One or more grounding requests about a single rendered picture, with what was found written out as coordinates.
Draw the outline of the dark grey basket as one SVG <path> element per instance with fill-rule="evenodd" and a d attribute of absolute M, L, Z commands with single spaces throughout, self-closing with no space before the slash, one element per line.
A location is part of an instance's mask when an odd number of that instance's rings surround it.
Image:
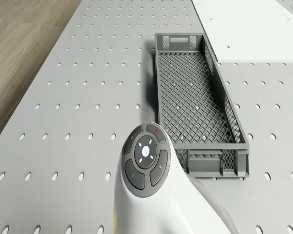
<path fill-rule="evenodd" d="M 246 178 L 249 143 L 204 34 L 155 35 L 158 122 L 183 170 Z"/>

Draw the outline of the white board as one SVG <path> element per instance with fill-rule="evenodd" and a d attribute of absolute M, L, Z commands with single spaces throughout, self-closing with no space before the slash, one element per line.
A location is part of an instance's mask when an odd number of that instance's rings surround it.
<path fill-rule="evenodd" d="M 293 62 L 293 14 L 276 0 L 192 0 L 218 62 Z"/>

